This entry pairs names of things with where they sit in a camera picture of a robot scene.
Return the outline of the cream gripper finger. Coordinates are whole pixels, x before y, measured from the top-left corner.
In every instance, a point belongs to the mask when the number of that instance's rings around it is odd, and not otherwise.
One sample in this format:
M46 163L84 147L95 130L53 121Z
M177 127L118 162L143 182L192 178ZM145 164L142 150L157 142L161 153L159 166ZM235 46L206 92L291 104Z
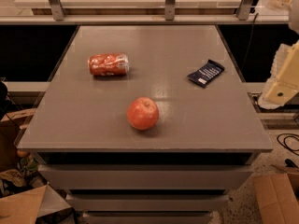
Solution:
M276 109L284 106L299 92L299 42L281 44L275 54L270 78L264 84L258 106Z

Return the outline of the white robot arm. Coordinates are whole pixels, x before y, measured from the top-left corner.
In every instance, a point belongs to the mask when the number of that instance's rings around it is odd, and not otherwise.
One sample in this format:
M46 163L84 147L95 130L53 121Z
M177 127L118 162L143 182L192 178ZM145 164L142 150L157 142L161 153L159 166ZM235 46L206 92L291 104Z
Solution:
M268 5L289 11L289 28L299 34L299 0L270 0ZM276 109L299 93L299 41L281 44L275 53L270 78L264 84L258 106Z

